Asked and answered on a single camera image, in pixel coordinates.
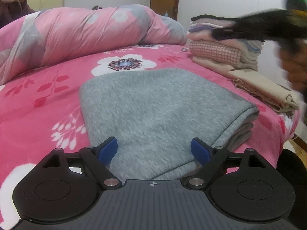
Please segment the gray ribbed plate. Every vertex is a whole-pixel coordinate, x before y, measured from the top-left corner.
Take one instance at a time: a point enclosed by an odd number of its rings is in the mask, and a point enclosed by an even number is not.
[[[97,204],[78,219],[58,225],[23,221],[15,230],[294,230],[282,219],[249,224],[220,213],[202,191],[180,181],[128,180],[118,190],[105,191]]]

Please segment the metal screw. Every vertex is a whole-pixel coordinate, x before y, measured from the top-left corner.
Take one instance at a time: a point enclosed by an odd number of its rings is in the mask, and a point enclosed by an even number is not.
[[[114,178],[106,179],[104,181],[104,184],[108,187],[114,187],[119,184],[119,180],[114,179]]]
[[[192,178],[189,180],[189,183],[193,186],[201,186],[203,185],[205,182],[203,179],[200,178]]]

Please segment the folded pink garment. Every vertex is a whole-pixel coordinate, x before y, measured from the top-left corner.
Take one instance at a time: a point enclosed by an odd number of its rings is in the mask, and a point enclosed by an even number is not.
[[[242,51],[227,47],[212,41],[192,41],[190,51],[194,56],[209,58],[220,63],[232,65],[235,69],[249,68],[257,70],[257,61],[250,61],[242,54]]]

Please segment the floor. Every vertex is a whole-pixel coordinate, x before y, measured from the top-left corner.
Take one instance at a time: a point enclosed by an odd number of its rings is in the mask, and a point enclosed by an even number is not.
[[[289,140],[284,144],[284,148],[296,153],[297,156],[303,161],[307,168],[307,153],[301,149],[294,141]]]

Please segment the folded purple garment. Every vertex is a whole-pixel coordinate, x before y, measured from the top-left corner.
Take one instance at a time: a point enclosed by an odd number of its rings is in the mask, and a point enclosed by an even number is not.
[[[208,30],[208,29],[215,29],[214,27],[211,27],[209,25],[202,25],[202,26],[197,26],[197,27],[193,27],[189,30],[190,33],[194,33],[194,32],[199,32],[202,30]]]

